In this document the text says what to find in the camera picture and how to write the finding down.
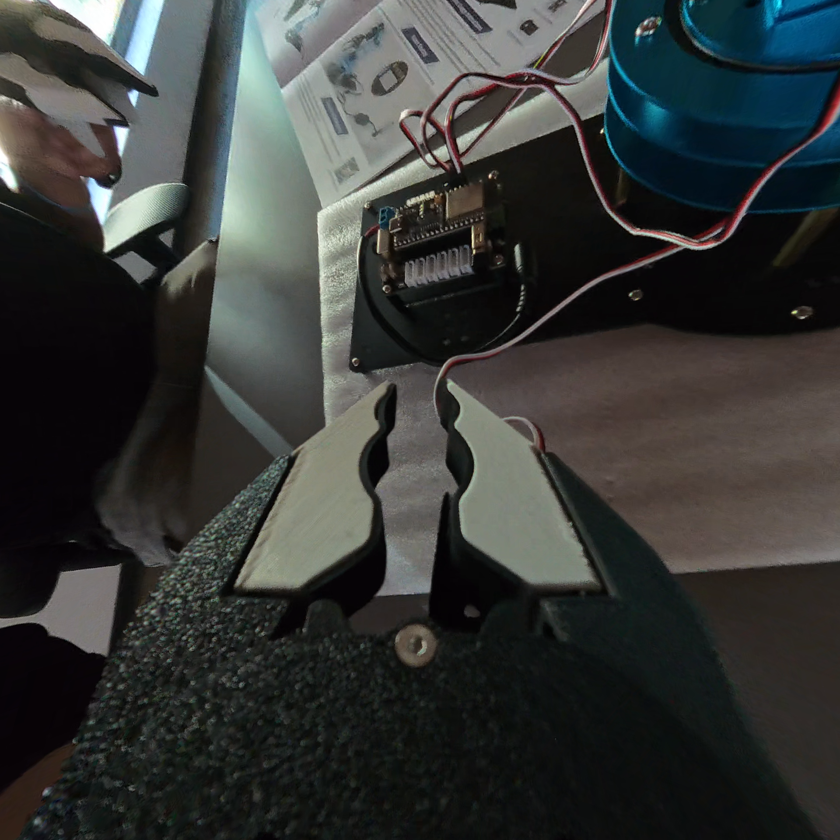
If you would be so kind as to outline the white foam sheet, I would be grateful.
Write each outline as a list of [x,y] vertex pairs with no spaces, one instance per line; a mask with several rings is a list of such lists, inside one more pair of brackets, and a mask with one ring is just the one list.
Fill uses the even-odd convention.
[[[327,429],[357,461],[386,446],[374,500],[388,560],[381,593],[428,592],[438,515],[456,483],[424,364],[340,372],[363,200],[409,186],[421,162],[318,216]],[[455,368],[473,415],[523,416],[549,453],[625,521],[670,572],[838,562],[838,330],[723,338],[636,326],[517,344]]]

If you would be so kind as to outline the person's left hand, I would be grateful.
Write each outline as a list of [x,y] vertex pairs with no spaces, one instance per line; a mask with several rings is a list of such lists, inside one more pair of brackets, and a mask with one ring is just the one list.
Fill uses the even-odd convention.
[[66,128],[11,98],[1,99],[1,141],[15,186],[2,184],[2,203],[103,251],[102,226],[88,180],[113,186],[122,175],[117,136],[93,124],[93,150]]

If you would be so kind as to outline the dark desk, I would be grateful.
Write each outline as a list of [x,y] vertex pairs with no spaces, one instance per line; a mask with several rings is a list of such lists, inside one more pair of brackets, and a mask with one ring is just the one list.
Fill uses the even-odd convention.
[[[254,14],[242,45],[197,451],[206,523],[377,381],[347,369],[368,196],[321,210]],[[455,381],[523,416],[696,597],[744,706],[838,838],[838,330],[654,327],[521,345]]]

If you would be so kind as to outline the printed instruction sheet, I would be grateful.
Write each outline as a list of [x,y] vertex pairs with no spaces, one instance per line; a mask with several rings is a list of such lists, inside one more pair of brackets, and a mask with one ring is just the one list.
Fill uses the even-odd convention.
[[278,1],[255,19],[322,207],[409,151],[404,111],[457,77],[540,58],[604,2]]

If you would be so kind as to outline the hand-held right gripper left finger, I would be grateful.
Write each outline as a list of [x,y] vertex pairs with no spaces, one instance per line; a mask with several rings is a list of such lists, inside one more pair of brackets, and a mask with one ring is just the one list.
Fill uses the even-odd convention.
[[386,571],[382,502],[396,386],[385,382],[293,454],[233,582],[240,596],[277,596],[284,618],[320,600],[350,617],[381,589]]

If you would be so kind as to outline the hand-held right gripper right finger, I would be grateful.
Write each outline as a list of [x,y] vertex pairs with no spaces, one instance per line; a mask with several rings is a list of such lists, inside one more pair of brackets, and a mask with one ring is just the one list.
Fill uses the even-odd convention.
[[437,395],[455,490],[440,513],[430,618],[477,633],[500,608],[528,632],[543,599],[601,596],[603,578],[546,456],[459,385]]

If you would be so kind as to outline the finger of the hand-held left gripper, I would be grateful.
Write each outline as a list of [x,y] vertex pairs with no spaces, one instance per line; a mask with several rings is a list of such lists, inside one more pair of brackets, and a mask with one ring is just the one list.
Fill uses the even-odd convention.
[[68,83],[97,78],[159,96],[154,84],[88,26],[48,2],[1,2],[1,53]]
[[27,102],[96,156],[104,156],[104,151],[94,127],[130,126],[130,88],[90,70],[66,81],[34,68],[21,56],[2,54],[1,79],[11,88],[7,98]]

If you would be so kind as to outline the small circuit board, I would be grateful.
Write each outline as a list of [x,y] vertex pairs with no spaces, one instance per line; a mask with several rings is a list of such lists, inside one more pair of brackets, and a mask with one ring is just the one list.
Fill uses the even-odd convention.
[[385,298],[414,303],[505,280],[510,249],[496,170],[391,199],[376,208],[375,220],[375,274]]

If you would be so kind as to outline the person's dark clothing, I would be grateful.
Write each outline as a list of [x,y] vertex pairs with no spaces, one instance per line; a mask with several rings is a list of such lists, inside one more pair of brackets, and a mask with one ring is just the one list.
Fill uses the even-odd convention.
[[7,203],[1,222],[2,618],[38,613],[70,560],[117,550],[96,510],[154,377],[149,291]]

